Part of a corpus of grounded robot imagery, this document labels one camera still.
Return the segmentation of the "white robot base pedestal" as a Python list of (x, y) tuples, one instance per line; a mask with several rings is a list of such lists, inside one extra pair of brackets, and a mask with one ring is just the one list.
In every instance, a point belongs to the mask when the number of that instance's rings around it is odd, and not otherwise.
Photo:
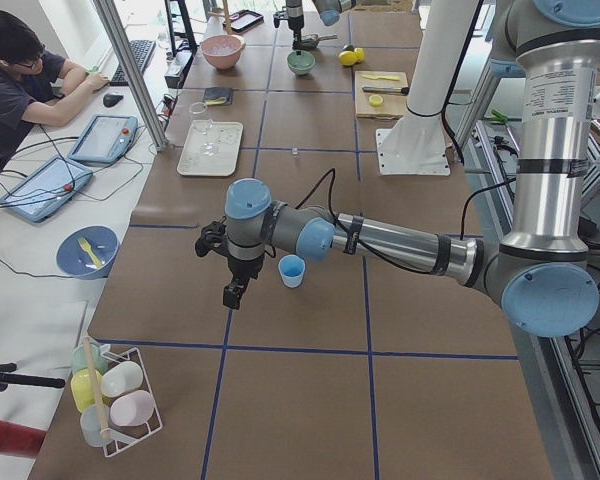
[(430, 11), (406, 110), (390, 130), (379, 129), (377, 153), (382, 175), (448, 176), (442, 124), (464, 47), (470, 42), (482, 3), (437, 0)]

